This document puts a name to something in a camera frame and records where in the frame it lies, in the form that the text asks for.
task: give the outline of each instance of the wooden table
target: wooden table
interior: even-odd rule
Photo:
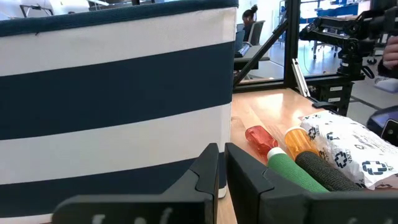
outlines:
[[[233,95],[231,116],[231,142],[265,164],[265,160],[247,142],[247,128],[261,125],[285,150],[284,133],[300,124],[300,117],[316,113],[312,102],[290,89],[256,91]],[[235,224],[236,218],[231,196],[218,201],[218,223]]]

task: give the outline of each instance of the striped fabric bin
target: striped fabric bin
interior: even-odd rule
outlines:
[[[229,141],[237,0],[0,22],[0,223],[160,194]]]

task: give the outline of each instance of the white wall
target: white wall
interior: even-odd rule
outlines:
[[[260,36],[260,44],[264,44],[271,36],[272,31],[276,28],[278,8],[280,0],[239,0],[239,8],[236,15],[236,22],[243,23],[242,14],[244,11],[250,9],[253,5],[257,4],[257,21],[265,21]]]
[[[68,12],[88,12],[86,0],[48,0],[51,2],[55,15],[68,14]]]
[[[371,9],[371,2],[370,1],[363,1],[358,4],[358,15],[361,14],[363,11],[368,11]]]

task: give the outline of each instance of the green cylinder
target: green cylinder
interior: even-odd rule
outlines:
[[[268,167],[282,177],[311,192],[329,192],[299,167],[281,148],[271,149],[267,156]]]

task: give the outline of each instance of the white plastic bag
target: white plastic bag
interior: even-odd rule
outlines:
[[[398,188],[398,148],[352,119],[322,111],[301,127],[319,155],[360,187]]]

